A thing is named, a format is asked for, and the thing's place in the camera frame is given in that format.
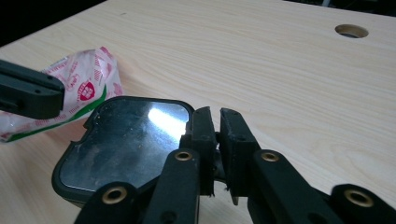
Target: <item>light wood tabletop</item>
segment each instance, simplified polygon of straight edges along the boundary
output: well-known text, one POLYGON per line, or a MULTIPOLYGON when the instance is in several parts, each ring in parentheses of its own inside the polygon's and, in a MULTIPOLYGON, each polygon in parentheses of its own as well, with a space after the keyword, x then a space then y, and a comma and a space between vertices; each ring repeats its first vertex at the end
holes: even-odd
MULTIPOLYGON (((312 187, 351 183, 396 207, 396 18, 280 0, 109 0, 0 58, 41 70, 102 46, 126 95, 210 106, 217 131, 219 110, 237 110, 312 187), (368 35, 339 35, 341 24, 368 35)), ((80 209, 51 174, 83 123, 0 145, 0 223, 74 222, 80 209)), ((201 197, 200 223, 252 222, 246 199, 234 206, 221 183, 215 193, 201 197)))

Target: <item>plastic bag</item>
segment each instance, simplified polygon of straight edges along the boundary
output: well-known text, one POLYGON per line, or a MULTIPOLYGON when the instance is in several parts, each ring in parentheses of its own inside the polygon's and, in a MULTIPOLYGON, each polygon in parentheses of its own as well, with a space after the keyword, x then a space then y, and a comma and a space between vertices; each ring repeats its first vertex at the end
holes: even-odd
POLYGON ((69 55, 42 72, 64 84, 64 109, 54 119, 30 119, 0 111, 1 142, 85 118, 103 101, 123 95, 117 60, 105 47, 69 55))

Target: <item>dark background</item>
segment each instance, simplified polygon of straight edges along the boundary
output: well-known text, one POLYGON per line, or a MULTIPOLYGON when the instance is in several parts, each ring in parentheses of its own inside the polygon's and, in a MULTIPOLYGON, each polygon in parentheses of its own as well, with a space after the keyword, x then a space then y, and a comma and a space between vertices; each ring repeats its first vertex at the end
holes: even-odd
MULTIPOLYGON (((0 4, 0 47, 26 35, 64 20, 80 11, 106 0, 1 0, 0 4)), ((310 5, 321 5, 322 0, 286 0, 310 5)), ((396 15, 396 0, 332 0, 329 7, 396 15)))

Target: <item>mirror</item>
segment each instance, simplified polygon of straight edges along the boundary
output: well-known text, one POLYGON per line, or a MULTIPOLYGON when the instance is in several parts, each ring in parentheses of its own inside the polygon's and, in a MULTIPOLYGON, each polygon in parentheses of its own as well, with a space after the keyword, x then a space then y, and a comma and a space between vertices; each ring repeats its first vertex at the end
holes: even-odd
POLYGON ((85 196, 110 182, 144 187, 178 148, 192 112, 190 105, 174 100, 121 96, 102 103, 85 123, 82 139, 72 142, 58 162, 55 191, 84 203, 85 196))

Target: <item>wood grain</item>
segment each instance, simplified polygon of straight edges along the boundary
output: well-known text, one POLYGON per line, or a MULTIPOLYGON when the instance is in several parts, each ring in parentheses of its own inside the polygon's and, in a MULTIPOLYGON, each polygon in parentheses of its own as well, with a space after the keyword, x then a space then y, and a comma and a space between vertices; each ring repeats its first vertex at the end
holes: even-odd
MULTIPOLYGON (((128 95, 242 113, 262 148, 284 154, 330 193, 352 183, 396 207, 396 19, 291 2, 109 0, 0 48, 43 69, 105 46, 128 95), (337 34, 339 24, 368 30, 337 34)), ((0 222, 72 223, 51 172, 82 121, 0 145, 0 222)), ((201 223, 251 223, 222 184, 202 198, 201 223)))

